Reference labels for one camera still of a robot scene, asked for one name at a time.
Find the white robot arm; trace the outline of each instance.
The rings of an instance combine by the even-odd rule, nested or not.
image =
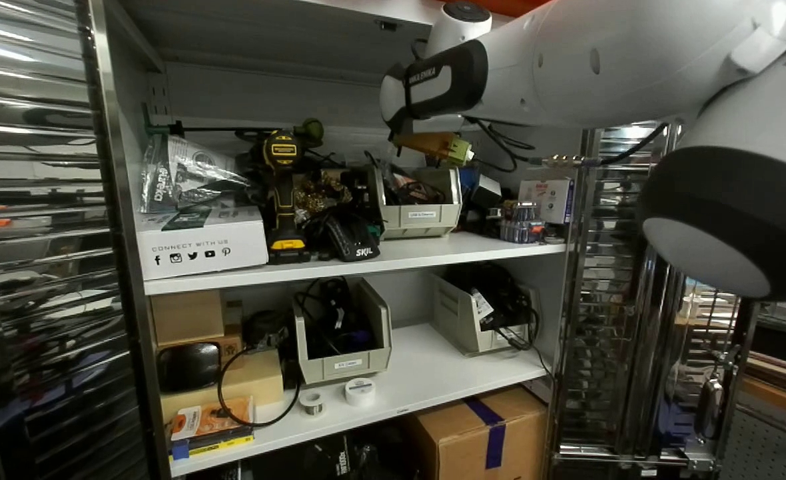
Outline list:
[[[391,69],[381,111],[391,129],[698,114],[643,193],[643,229],[684,275],[786,301],[786,0],[552,0]]]

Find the storage shelf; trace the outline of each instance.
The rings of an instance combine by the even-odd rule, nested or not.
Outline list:
[[[493,238],[455,231],[447,238],[387,241],[381,242],[381,255],[370,261],[266,265],[253,270],[148,281],[148,295],[293,283],[293,281],[314,281],[314,278],[375,275],[375,271],[395,271],[395,270],[423,270],[423,267],[442,267],[442,265],[469,265],[469,261],[497,261],[497,259],[523,259],[523,255],[552,255],[562,250],[566,250],[562,242],[547,242],[547,245],[505,242]]]
[[[170,471],[174,477],[193,475],[541,375],[545,369],[534,353],[505,350],[473,357],[426,322],[395,327],[391,362],[375,375],[378,390],[373,405],[349,405],[342,390],[345,382],[311,386],[323,393],[326,409],[319,417],[293,409],[279,425],[255,430],[255,442],[170,462]]]

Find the white shelf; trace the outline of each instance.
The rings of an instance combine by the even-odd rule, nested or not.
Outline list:
[[[545,369],[534,353],[506,350],[473,357],[426,322],[397,327],[391,333],[391,362],[375,375],[373,405],[349,405],[342,383],[314,386],[326,397],[319,417],[293,409],[279,425],[255,430],[255,442],[174,462],[170,471],[174,477],[193,475],[541,375]]]
[[[547,242],[547,245],[505,242],[493,238],[455,231],[447,238],[387,241],[381,242],[381,255],[370,261],[266,265],[253,270],[148,281],[148,295],[293,283],[293,281],[314,281],[314,278],[378,275],[378,271],[395,271],[395,270],[423,270],[423,267],[442,267],[442,265],[498,261],[498,259],[523,259],[523,255],[552,255],[562,250],[566,250],[562,242]]]

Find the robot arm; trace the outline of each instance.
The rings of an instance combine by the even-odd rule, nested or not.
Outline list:
[[[690,278],[786,299],[786,0],[552,0],[391,69],[381,111],[397,131],[698,114],[643,193],[643,229]]]

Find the shelf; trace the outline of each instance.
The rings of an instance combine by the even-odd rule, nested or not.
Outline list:
[[[174,477],[545,375],[534,353],[506,350],[473,357],[447,343],[445,335],[426,322],[397,327],[391,333],[391,347],[390,369],[375,375],[378,393],[373,405],[349,405],[342,383],[314,386],[326,397],[326,411],[319,417],[297,409],[279,425],[258,430],[250,445],[174,462]]]
[[[381,255],[370,261],[266,265],[253,270],[149,281],[148,295],[213,290],[213,287],[245,287],[245,285],[293,283],[293,281],[314,281],[314,278],[378,275],[378,271],[397,271],[397,270],[423,270],[423,267],[442,267],[442,265],[498,261],[498,259],[523,259],[523,255],[552,255],[562,250],[566,250],[562,242],[531,245],[531,242],[505,242],[493,238],[455,231],[447,238],[387,241],[381,242]]]

